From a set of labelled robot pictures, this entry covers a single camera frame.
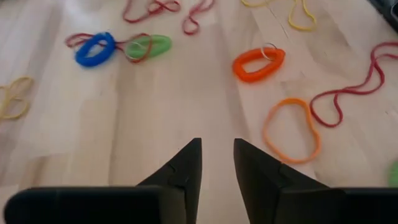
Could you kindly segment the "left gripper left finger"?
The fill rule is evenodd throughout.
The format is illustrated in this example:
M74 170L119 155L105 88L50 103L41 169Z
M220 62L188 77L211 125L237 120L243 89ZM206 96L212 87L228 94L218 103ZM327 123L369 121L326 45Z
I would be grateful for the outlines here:
M13 195L5 224L196 224L201 139L135 186L35 187Z

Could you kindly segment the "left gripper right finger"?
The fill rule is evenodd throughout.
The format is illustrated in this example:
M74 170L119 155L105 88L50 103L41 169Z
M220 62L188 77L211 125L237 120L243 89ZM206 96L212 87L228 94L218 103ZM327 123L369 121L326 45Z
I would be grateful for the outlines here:
M234 163L250 224L398 224L398 188L328 187L243 139Z

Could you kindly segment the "orange rubber band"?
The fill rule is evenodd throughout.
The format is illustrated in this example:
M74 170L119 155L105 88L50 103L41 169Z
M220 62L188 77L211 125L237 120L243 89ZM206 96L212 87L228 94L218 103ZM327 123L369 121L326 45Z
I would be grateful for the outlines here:
M310 132L312 133L312 136L314 139L314 146L315 146L312 153L306 158L295 159L295 158L289 157L288 155L284 154L280 149L277 148L276 145L273 144L273 142L271 141L271 139L267 133L268 125L270 124L274 115L276 115L276 112L279 109L281 109L283 106L286 106L286 105L299 105L305 112L305 120L307 122L307 126L309 127ZM312 114L310 111L309 104L300 98L285 98L285 99L279 101L276 105L274 105L269 110L268 115L264 120L264 125L263 125L263 129L262 129L262 140L264 141L264 144L267 145L267 147L273 153L275 153L278 156L278 158L280 159L280 161L283 162L284 164L308 163L308 162L316 159L322 151L322 140L320 137L320 133L316 129L314 122L312 120Z

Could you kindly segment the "green coil keychain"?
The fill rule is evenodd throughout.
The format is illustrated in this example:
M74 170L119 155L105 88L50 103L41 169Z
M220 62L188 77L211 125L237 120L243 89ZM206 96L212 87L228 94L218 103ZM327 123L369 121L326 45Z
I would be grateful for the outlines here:
M131 60L143 60L165 53L171 46L171 38L165 35L142 35L128 42L124 53Z

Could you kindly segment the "red rubber band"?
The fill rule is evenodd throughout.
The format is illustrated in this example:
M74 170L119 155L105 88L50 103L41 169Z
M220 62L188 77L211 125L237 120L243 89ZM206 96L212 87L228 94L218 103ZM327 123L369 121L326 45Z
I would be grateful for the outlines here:
M162 2L160 0L150 0L147 5L147 12L135 19L131 19L131 18L128 18L128 14L132 8L132 3L133 3L133 0L127 0L126 6L124 7L123 12L122 12L123 20L130 24L142 22L150 17L161 14L164 11L179 12L181 10L181 5L176 0L166 0L166 2Z
M369 70L366 78L364 81L359 84L359 85L354 85L354 86L346 86L341 89L335 89L335 90L328 90L324 91L322 93L319 93L315 95L309 102L309 108L312 116L314 119L320 123L321 125L328 127L328 128L335 128L341 124L343 121L343 110L341 109L339 102L338 102L338 97L341 94L350 94L350 95L370 95L371 93L374 93L378 89L380 89L383 84L386 81L386 76L384 71L382 70L381 66L379 65L379 62L377 61L379 58L382 57L389 57L394 60L398 60L398 54L390 54L390 53L384 53L380 55L376 55L376 51L381 49L382 47L397 47L398 48L398 41L397 42L382 42L380 44L377 44L375 47L373 47L371 53L370 53L370 64L369 64ZM378 86L371 90L365 90L365 91L359 91L360 88L364 87L369 83L369 81L372 78L373 72L377 71L379 74L380 82ZM314 108L315 101L323 96L327 95L333 95L333 105L335 107L336 112L338 113L338 120L335 123L327 123L322 118L317 114Z
M88 40L88 39L90 39L91 37L93 37L95 34L87 34L87 33L77 33L77 34L72 34L71 36L69 36L69 37L67 37L66 39L65 39L65 45L67 46L67 47L69 47L69 48L74 48L74 47L77 47L77 46L83 46L83 44ZM132 41L132 40L134 40L134 39L136 39L137 37L140 37L140 36L142 36L142 35L149 35L149 34L145 34L145 33L140 33L140 34L137 34L137 35L134 35L134 36L132 36L132 37L130 37L128 40L124 40L124 41L117 41L117 40L115 40L116 41L116 49L115 49L115 51L116 50L120 50L121 52L123 52L124 53L124 48L125 48L125 46L126 46L126 44L128 43L128 42L130 42L130 41ZM92 56L94 56L94 55L96 55L97 53L100 53L102 50L103 50L103 48L105 47L105 44L106 44L106 42L104 41L104 40L102 40L98 45L95 45L91 50L90 50L90 52L89 52L89 54L88 54L88 56L89 57L92 57ZM143 59L143 60L131 60L131 59L129 59L126 55L125 55L125 57L131 62L131 63L139 63L139 62L142 62L142 61L144 61L144 60L146 60L146 59Z
M216 0L200 0L197 4L193 5L182 22L182 30L186 35L195 35L200 31L200 23L196 20L196 16L209 11L214 5Z

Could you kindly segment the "yellow rubber band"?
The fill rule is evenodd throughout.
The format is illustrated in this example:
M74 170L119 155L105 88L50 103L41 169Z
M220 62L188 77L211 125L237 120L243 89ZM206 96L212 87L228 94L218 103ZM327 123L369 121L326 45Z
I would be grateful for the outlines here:
M30 101L24 97L24 94L31 89L33 84L33 78L20 77L9 85L0 85L0 91L4 92L4 98L0 100L0 123L6 119L19 119L28 112ZM7 110L13 101L21 102L23 107L17 114L7 114Z
M259 2L251 2L251 0L240 0L241 3L245 7L250 7L250 8L255 8L255 7L262 7L262 6L268 6L272 1L275 0L259 0ZM317 19L316 17L308 10L306 0L292 0L293 5L291 7L291 10L289 12L289 15L287 17L287 22L291 28L301 31L301 32L312 32L317 28ZM311 25L310 26L300 26L294 22L294 12L295 8L298 5L298 2L300 1L302 10L304 14L311 20Z

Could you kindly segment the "orange coil keychain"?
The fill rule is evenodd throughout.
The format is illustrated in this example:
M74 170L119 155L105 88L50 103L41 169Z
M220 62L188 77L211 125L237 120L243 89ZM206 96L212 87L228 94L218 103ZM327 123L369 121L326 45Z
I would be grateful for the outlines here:
M270 63L254 72L245 71L244 64L259 60L260 58L267 58ZM257 49L248 50L247 52L242 53L235 58L232 64L232 69L241 81L246 83L254 83L261 81L275 73L282 66L284 59L284 50L277 47L260 47Z

